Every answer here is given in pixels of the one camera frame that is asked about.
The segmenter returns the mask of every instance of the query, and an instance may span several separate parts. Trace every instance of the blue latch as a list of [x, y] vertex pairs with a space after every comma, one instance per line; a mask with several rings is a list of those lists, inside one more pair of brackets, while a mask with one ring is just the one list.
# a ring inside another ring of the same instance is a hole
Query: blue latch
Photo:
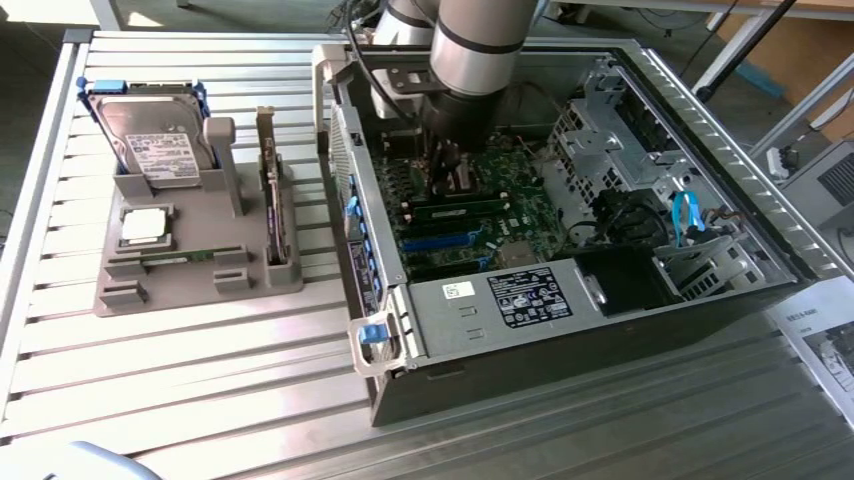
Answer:
[[688, 200], [689, 203], [689, 226], [696, 226], [697, 229], [704, 232], [707, 225], [700, 213], [700, 202], [697, 201], [697, 195], [695, 192], [685, 191], [678, 192], [673, 199], [673, 227], [677, 234], [677, 247], [682, 246], [682, 202]]
[[348, 213], [348, 215], [354, 214], [357, 205], [360, 205], [360, 197], [354, 195], [353, 197], [350, 197], [350, 200], [348, 201], [348, 206], [345, 207], [345, 212]]
[[93, 86], [93, 93], [101, 94], [123, 94], [129, 91], [129, 84], [125, 80], [95, 80], [95, 85]]
[[360, 329], [360, 343], [384, 343], [389, 341], [389, 328], [386, 325], [366, 325]]

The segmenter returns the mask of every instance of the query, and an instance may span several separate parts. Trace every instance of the desk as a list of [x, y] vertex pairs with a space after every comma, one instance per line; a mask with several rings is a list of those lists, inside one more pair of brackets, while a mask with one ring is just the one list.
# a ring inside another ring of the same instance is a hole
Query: desk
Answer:
[[[851, 429], [759, 316], [686, 349], [372, 428], [312, 134], [312, 48], [342, 37], [69, 40], [0, 268], [0, 458], [75, 439], [167, 480], [854, 475], [840, 464]], [[93, 315], [115, 157], [77, 102], [82, 74], [199, 78], [214, 116], [235, 119], [238, 161], [259, 154], [255, 107], [277, 106], [280, 150], [304, 172], [301, 245], [316, 250], [304, 292]]]

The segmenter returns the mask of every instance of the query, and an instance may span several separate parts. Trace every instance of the slotted aluminum table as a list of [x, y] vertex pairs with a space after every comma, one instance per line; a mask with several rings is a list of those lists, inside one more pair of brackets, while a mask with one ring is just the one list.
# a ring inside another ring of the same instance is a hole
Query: slotted aluminum table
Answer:
[[[849, 427], [761, 316], [681, 351], [370, 427], [312, 127], [312, 48], [340, 41], [69, 37], [0, 269], [0, 458], [87, 440], [182, 480], [852, 478]], [[238, 161], [259, 153], [255, 107], [277, 107], [304, 292], [94, 316], [115, 158], [77, 103], [81, 75], [199, 78], [238, 124]]]

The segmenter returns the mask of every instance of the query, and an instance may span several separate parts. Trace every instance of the hard drive label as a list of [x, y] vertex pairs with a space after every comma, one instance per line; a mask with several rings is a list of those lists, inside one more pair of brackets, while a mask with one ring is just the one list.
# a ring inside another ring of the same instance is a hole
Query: hard drive label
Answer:
[[509, 273], [489, 277], [488, 280], [505, 324], [510, 328], [550, 322], [573, 315], [552, 268]]
[[186, 133], [127, 135], [126, 138], [149, 180], [175, 180], [199, 176], [197, 157]]

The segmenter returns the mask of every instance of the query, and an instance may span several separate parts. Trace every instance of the gray plastic holder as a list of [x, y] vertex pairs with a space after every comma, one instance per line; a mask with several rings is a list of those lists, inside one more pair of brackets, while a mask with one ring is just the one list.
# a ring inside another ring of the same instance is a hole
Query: gray plastic holder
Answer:
[[111, 308], [142, 305], [146, 303], [146, 290], [139, 280], [113, 282], [103, 288], [99, 299]]
[[253, 288], [250, 272], [246, 268], [217, 270], [214, 272], [214, 286], [221, 294]]

